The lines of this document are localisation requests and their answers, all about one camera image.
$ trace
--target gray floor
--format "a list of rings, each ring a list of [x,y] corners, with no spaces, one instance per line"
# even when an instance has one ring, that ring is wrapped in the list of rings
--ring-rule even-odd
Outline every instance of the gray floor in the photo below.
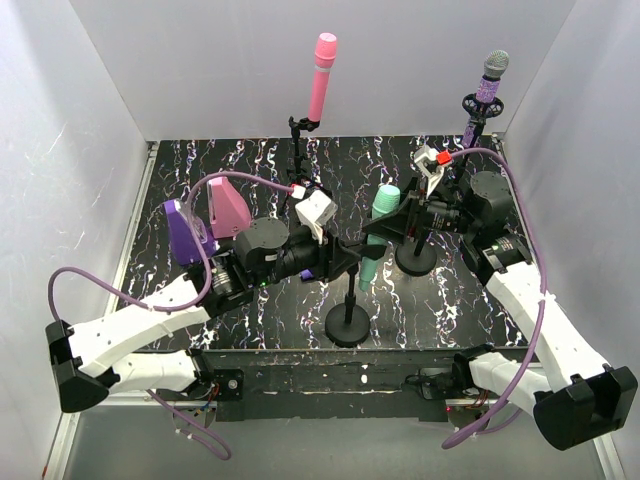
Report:
[[[228,462],[174,433],[160,407],[96,407],[80,418],[65,479],[573,479],[603,478],[591,443],[550,447],[533,420],[440,448],[447,424],[407,419],[214,423]]]

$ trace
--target microphone grille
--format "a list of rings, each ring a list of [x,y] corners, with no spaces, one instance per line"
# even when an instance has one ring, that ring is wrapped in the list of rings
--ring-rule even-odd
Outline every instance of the microphone grille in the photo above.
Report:
[[[509,66],[509,54],[504,50],[494,50],[484,61],[484,74],[489,78],[500,78]]]

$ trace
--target pink object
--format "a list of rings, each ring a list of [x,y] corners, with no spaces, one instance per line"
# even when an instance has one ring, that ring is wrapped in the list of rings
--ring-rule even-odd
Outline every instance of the pink object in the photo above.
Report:
[[[338,39],[332,33],[321,33],[316,43],[316,71],[311,87],[311,104],[307,118],[319,122],[324,107],[324,97],[329,85],[329,72],[336,59]]]
[[[242,195],[233,188],[227,177],[218,177],[207,183],[209,192],[209,219],[216,239],[235,237],[251,225],[251,213]]]

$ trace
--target white wall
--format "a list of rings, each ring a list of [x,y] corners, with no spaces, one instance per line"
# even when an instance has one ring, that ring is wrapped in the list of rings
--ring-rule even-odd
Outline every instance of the white wall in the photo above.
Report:
[[[318,135],[461,132],[484,58],[512,63],[504,131],[575,0],[71,0],[147,140],[288,135],[319,33],[338,36]]]
[[[39,478],[60,416],[44,327],[65,264],[111,279],[146,144],[67,0],[0,2],[0,477]],[[107,296],[57,291],[66,319]]]
[[[551,290],[612,365],[640,378],[640,4],[579,0],[507,130]],[[640,398],[614,435],[640,478]]]

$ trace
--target black tabletop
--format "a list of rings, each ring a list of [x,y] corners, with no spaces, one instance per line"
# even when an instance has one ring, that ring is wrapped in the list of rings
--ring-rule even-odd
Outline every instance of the black tabletop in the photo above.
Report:
[[[360,237],[360,227],[381,183],[400,188],[415,173],[413,152],[427,144],[460,150],[459,136],[304,138],[312,177],[329,188],[338,204],[330,227],[343,238]],[[482,146],[496,148],[490,137]],[[123,289],[142,298],[182,273],[171,257],[163,202],[186,199],[189,188],[207,173],[233,169],[287,183],[290,139],[179,140],[160,143],[144,201]],[[473,155],[468,172],[500,171],[489,158]],[[283,193],[234,180],[254,218],[277,212]],[[196,213],[208,219],[206,193]],[[515,209],[510,224],[518,228]],[[411,278],[395,265],[393,249],[378,268],[372,288],[357,290],[358,303],[371,316],[371,336],[361,348],[426,349],[469,347],[491,342],[522,345],[524,340],[504,309],[467,270],[455,234],[433,233],[429,243],[438,261],[427,276]],[[324,317],[344,299],[347,275],[331,284],[302,284],[292,277],[261,289],[255,301],[236,311],[192,326],[147,349],[334,348],[324,334]]]

